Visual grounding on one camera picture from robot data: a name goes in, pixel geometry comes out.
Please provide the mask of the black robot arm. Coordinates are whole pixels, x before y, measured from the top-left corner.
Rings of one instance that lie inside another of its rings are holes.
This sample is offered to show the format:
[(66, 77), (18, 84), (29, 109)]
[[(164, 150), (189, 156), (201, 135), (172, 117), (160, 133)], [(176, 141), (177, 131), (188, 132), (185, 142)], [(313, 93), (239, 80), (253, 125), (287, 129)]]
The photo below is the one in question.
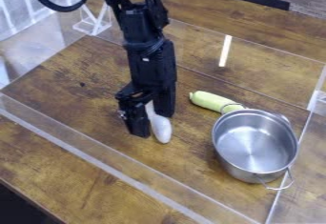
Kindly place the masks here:
[(149, 136), (145, 105), (169, 117), (176, 104), (176, 55), (173, 42), (164, 37), (169, 24), (161, 0), (104, 0), (121, 29), (130, 82), (116, 93), (118, 114), (128, 132)]

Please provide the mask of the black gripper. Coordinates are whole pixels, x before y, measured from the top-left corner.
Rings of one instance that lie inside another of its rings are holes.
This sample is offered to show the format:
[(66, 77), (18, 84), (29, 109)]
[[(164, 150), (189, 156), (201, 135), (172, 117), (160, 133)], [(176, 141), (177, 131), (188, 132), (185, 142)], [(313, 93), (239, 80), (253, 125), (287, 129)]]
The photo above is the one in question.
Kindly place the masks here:
[(153, 111), (172, 117), (176, 107), (176, 56), (173, 42), (165, 39), (161, 46), (149, 55), (138, 51), (126, 53), (130, 82), (116, 93), (118, 115), (128, 132), (138, 137), (149, 137), (149, 120), (145, 105), (129, 102), (136, 93), (141, 98), (150, 97)]

